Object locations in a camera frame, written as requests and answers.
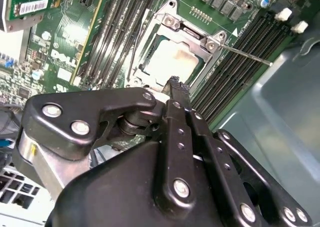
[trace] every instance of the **silver metal bar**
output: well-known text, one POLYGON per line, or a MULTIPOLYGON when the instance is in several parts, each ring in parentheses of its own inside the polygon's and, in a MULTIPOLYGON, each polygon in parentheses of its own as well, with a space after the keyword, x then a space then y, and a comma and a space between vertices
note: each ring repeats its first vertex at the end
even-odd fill
POLYGON ((228 51, 235 52, 235 53, 237 53, 237 54, 239 54, 239 55, 242 55, 242 56, 244 56, 244 57, 250 58, 250 59, 252 59, 252 60, 254 60, 254 61, 258 61, 258 62, 260 62, 260 63, 263 63, 263 64, 265 64, 265 65, 267 65, 267 66, 272 66, 272 65, 274 64, 274 63, 272 63, 272 62, 270 62, 270 61, 267 61, 267 60, 265 60, 265 59, 259 58, 259 57, 257 57, 257 56, 252 55, 252 54, 243 52, 243 51, 238 50, 238 49, 236 49, 236 48, 229 47, 229 46, 227 46, 227 45, 225 45, 225 44, 219 43, 219 45, 220 45, 222 48, 224 48, 224 49, 226 49, 226 50, 228 50, 228 51))
POLYGON ((82 160, 66 160, 30 139, 24 131, 18 150, 33 165, 53 200, 58 198, 70 181, 90 169, 89 155, 82 160))

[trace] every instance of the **metal rod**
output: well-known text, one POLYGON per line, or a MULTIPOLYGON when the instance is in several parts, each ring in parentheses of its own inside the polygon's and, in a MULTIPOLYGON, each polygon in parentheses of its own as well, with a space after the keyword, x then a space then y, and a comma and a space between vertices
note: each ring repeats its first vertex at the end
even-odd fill
POLYGON ((267 66, 272 66, 272 65, 274 64, 274 63, 272 63, 272 62, 270 62, 270 61, 267 61, 267 60, 265 60, 265 59, 262 59, 262 58, 259 58, 259 57, 257 57, 257 56, 254 56, 254 55, 252 55, 252 54, 243 52, 243 51, 238 50, 238 49, 236 49, 236 48, 229 47, 229 46, 224 45, 224 44, 222 44, 222 43, 219 43, 219 45, 220 45, 222 48, 224 48, 224 49, 226 49, 226 50, 228 50, 228 51, 232 51, 232 52, 235 52, 235 53, 237 53, 237 54, 239 54, 239 55, 242 55, 242 56, 244 56, 244 57, 247 57, 247 58, 250 58, 250 59, 252 59, 252 60, 261 62, 261 63, 263 63, 263 64, 265 64, 265 65, 267 65, 267 66))

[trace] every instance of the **capacitor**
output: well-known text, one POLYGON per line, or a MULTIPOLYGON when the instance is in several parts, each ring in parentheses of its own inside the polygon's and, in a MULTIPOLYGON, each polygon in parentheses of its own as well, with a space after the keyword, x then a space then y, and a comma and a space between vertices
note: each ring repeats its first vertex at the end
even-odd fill
POLYGON ((257 0, 258 6, 260 6, 261 8, 267 8, 270 4, 269 0, 257 0))
POLYGON ((41 34, 41 38, 42 38, 44 41, 49 41, 49 40, 51 40, 51 34, 50 34, 48 31, 44 31, 44 32, 41 34))
POLYGON ((45 73, 43 72, 43 70, 41 69, 37 69, 34 70, 31 74, 32 79, 34 79, 35 81, 40 80, 43 76, 45 75, 45 73))

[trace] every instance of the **gray metal panel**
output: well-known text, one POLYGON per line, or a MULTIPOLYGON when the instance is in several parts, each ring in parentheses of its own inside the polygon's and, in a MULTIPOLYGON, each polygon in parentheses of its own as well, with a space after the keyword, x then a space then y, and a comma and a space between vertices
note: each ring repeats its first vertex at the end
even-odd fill
POLYGON ((218 125, 320 226, 320 51, 285 51, 218 125))

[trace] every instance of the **sticker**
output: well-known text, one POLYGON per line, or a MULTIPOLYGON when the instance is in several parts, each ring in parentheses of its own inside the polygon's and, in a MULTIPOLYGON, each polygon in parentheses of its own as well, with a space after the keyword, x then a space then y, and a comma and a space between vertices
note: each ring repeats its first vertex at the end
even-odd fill
POLYGON ((67 71, 67 70, 65 70, 63 68, 59 68, 57 77, 59 79, 62 79, 64 81, 68 81, 69 82, 70 79, 71 79, 71 75, 72 75, 72 73, 70 71, 67 71))
POLYGON ((33 2, 23 3, 20 5, 19 15, 25 15, 31 12, 40 11, 46 9, 48 6, 48 0, 37 0, 33 2))

